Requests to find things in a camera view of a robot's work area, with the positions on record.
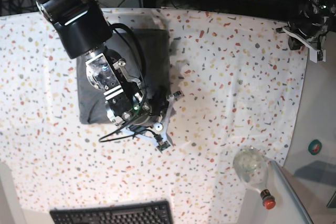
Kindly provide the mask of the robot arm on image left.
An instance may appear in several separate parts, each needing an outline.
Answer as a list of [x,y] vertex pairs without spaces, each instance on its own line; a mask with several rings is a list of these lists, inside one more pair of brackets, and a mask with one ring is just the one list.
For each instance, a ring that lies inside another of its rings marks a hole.
[[167,32],[110,24],[95,0],[35,0],[72,59],[81,57],[89,83],[120,128],[165,128],[172,112]]

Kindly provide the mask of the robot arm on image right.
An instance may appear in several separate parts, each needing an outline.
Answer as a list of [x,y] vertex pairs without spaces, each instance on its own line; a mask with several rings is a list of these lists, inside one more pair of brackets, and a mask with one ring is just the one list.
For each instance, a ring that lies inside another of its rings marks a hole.
[[297,14],[288,21],[291,33],[299,36],[301,43],[317,51],[329,32],[335,32],[335,0],[297,0]]

